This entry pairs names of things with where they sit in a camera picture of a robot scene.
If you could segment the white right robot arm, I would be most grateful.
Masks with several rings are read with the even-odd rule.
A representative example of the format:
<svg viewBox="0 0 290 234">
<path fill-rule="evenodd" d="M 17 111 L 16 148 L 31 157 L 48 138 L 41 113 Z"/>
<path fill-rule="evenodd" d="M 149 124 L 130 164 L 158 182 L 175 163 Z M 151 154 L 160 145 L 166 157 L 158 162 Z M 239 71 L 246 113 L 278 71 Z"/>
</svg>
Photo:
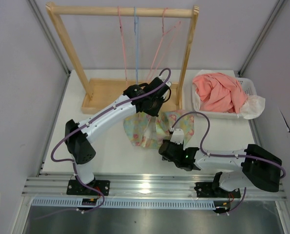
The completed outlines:
<svg viewBox="0 0 290 234">
<path fill-rule="evenodd" d="M 185 171 L 217 170 L 212 193 L 221 197 L 238 188 L 254 186 L 260 190 L 279 191 L 284 175 L 282 160 L 256 144 L 231 152 L 211 152 L 201 147 L 183 146 L 183 131 L 175 129 L 171 139 L 162 141 L 158 152 L 163 160 Z"/>
</svg>

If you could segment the floral pastel skirt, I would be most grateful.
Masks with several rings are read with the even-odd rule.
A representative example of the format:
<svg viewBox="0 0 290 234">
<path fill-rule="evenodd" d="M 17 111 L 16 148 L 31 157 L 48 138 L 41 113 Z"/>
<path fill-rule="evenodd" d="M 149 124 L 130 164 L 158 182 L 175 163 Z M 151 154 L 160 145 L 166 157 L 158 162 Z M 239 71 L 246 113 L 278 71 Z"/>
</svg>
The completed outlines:
<svg viewBox="0 0 290 234">
<path fill-rule="evenodd" d="M 160 112 L 158 117 L 136 113 L 124 119 L 123 128 L 132 145 L 159 149 L 162 145 L 163 132 L 170 130 L 178 118 L 181 118 L 175 127 L 184 131 L 184 145 L 186 145 L 194 135 L 194 116 L 183 117 L 185 113 L 187 113 L 185 110 Z"/>
</svg>

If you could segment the aluminium mounting rail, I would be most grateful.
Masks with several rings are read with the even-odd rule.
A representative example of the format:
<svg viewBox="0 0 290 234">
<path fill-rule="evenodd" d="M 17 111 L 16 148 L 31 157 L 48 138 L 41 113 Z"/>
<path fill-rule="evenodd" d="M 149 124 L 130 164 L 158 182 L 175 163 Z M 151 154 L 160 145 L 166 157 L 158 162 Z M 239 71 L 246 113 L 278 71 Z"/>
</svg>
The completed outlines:
<svg viewBox="0 0 290 234">
<path fill-rule="evenodd" d="M 22 196 L 67 196 L 68 174 L 41 174 L 28 177 Z M 197 182 L 211 182 L 213 175 L 97 175 L 98 180 L 110 181 L 108 198 L 127 199 L 188 199 L 196 198 Z"/>
</svg>

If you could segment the wooden hanger rack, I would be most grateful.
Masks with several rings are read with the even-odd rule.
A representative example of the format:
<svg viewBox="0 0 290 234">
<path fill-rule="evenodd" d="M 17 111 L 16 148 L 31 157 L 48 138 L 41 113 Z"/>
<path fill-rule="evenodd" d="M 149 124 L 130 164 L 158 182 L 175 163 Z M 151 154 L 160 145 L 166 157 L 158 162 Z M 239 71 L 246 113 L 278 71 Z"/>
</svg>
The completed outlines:
<svg viewBox="0 0 290 234">
<path fill-rule="evenodd" d="M 193 6 L 192 9 L 169 9 L 169 8 L 137 8 L 132 7 L 93 7 L 93 6 L 60 6 L 53 2 L 46 3 L 46 11 L 61 43 L 76 71 L 76 74 L 86 92 L 82 102 L 81 110 L 84 114 L 95 114 L 97 111 L 105 108 L 119 92 L 123 91 L 127 85 L 133 82 L 128 79 L 88 79 L 78 58 L 76 50 L 72 44 L 71 38 L 62 21 L 62 15 L 84 15 L 84 16 L 108 16 L 108 17 L 152 17 L 152 18 L 178 18 L 190 19 L 187 43 L 183 57 L 183 63 L 179 80 L 171 85 L 171 99 L 163 105 L 164 111 L 177 110 L 182 107 L 182 90 L 187 71 L 188 61 L 193 44 L 195 27 L 199 16 L 199 7 Z"/>
</svg>

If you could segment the coral pink garment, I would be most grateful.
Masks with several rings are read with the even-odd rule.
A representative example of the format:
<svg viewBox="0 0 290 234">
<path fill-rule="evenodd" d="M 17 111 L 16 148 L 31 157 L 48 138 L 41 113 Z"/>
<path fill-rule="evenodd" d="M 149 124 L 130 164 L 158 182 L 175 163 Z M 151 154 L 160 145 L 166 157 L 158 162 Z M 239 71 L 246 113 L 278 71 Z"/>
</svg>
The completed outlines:
<svg viewBox="0 0 290 234">
<path fill-rule="evenodd" d="M 239 81 L 223 73 L 198 75 L 193 85 L 200 98 L 201 111 L 239 114 L 248 99 Z"/>
</svg>

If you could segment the white sheer garment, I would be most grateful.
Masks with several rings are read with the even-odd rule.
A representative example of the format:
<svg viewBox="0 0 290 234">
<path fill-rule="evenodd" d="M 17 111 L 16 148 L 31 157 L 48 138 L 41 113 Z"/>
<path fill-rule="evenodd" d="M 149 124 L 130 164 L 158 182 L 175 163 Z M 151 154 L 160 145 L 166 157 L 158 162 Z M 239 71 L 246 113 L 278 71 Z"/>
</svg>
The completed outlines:
<svg viewBox="0 0 290 234">
<path fill-rule="evenodd" d="M 240 108 L 240 116 L 243 119 L 255 119 L 259 117 L 265 110 L 266 99 L 257 95 L 248 96 Z"/>
</svg>

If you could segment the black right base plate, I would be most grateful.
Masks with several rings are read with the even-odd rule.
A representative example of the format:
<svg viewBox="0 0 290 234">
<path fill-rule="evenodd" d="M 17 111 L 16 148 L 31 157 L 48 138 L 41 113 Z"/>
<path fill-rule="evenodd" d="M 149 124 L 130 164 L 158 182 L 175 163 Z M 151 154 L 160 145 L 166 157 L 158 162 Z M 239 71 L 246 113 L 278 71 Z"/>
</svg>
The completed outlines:
<svg viewBox="0 0 290 234">
<path fill-rule="evenodd" d="M 215 187 L 213 182 L 196 182 L 194 190 L 198 198 L 240 198 L 239 189 L 231 192 Z"/>
</svg>

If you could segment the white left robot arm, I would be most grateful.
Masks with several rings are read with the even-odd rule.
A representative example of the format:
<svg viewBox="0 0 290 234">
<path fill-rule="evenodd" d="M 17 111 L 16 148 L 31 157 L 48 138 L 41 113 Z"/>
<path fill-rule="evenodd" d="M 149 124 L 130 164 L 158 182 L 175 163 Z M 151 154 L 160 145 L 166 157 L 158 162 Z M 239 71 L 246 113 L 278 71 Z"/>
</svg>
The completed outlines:
<svg viewBox="0 0 290 234">
<path fill-rule="evenodd" d="M 94 191 L 95 176 L 91 160 L 96 151 L 92 143 L 96 138 L 116 123 L 136 113 L 146 113 L 152 117 L 158 116 L 163 103 L 170 96 L 171 82 L 154 78 L 149 84 L 131 85 L 113 103 L 90 118 L 76 123 L 70 120 L 65 124 L 65 135 L 76 131 L 65 140 L 68 152 L 75 161 L 76 175 L 80 181 L 77 189 L 84 195 Z"/>
</svg>

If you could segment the white plastic laundry basket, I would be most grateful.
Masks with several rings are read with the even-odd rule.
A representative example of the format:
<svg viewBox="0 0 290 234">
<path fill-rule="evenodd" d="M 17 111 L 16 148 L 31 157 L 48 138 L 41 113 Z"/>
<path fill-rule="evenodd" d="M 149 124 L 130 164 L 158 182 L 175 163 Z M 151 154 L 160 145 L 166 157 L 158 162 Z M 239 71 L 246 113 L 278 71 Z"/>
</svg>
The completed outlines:
<svg viewBox="0 0 290 234">
<path fill-rule="evenodd" d="M 242 90 L 247 96 L 257 95 L 253 82 L 248 78 L 235 78 L 241 85 Z M 243 119 L 241 114 L 236 113 L 222 113 L 222 112 L 205 112 L 200 111 L 197 104 L 199 103 L 196 86 L 192 84 L 192 103 L 193 110 L 204 113 L 208 118 L 222 118 L 222 119 Z"/>
</svg>

